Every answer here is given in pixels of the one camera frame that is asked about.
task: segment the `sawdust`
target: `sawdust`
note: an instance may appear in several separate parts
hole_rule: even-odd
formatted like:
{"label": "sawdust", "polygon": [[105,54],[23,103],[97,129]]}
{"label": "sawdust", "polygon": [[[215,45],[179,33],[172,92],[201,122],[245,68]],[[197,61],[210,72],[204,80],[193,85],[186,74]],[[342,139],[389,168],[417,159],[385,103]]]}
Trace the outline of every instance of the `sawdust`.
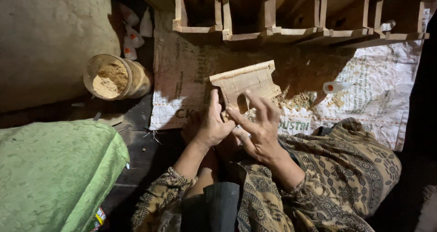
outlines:
{"label": "sawdust", "polygon": [[287,90],[282,91],[282,94],[273,98],[272,101],[279,108],[287,107],[292,110],[295,109],[296,112],[299,112],[303,108],[306,110],[310,110],[311,105],[315,99],[316,92],[315,91],[303,91],[293,96],[291,99],[286,98]]}
{"label": "sawdust", "polygon": [[333,105],[337,107],[341,107],[342,105],[344,105],[344,101],[342,101],[341,98],[344,94],[347,93],[349,93],[349,91],[339,91],[335,93],[334,96],[331,98],[331,100],[328,102],[327,107],[331,107]]}
{"label": "sawdust", "polygon": [[128,72],[119,60],[103,64],[99,67],[93,80],[94,90],[108,99],[119,96],[128,84]]}

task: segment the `person's left hand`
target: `person's left hand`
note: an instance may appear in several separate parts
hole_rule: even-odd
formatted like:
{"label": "person's left hand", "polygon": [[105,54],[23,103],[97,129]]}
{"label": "person's left hand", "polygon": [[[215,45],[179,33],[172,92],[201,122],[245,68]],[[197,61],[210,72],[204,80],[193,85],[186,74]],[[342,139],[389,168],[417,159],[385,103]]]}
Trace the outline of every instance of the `person's left hand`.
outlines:
{"label": "person's left hand", "polygon": [[208,111],[205,114],[199,131],[193,139],[193,141],[205,145],[208,149],[219,144],[236,126],[233,120],[223,123],[220,117],[221,105],[218,99],[218,90],[211,90],[211,101]]}

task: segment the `forearm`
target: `forearm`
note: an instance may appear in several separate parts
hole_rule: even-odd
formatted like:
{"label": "forearm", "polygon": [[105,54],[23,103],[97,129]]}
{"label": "forearm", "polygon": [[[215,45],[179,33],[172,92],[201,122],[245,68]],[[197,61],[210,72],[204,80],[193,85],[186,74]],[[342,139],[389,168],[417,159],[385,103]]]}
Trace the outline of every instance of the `forearm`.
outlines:
{"label": "forearm", "polygon": [[174,164],[173,169],[188,179],[194,179],[200,163],[210,149],[210,145],[198,139],[193,139]]}
{"label": "forearm", "polygon": [[267,163],[286,191],[297,187],[305,178],[305,172],[293,161],[287,151],[281,150],[280,155]]}

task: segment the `green fabric sack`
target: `green fabric sack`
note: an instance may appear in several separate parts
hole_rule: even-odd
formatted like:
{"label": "green fabric sack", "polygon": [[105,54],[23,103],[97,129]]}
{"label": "green fabric sack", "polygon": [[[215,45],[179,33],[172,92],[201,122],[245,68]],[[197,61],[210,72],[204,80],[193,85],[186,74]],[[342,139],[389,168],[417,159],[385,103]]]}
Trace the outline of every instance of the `green fabric sack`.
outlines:
{"label": "green fabric sack", "polygon": [[0,130],[0,231],[85,231],[129,155],[90,120]]}

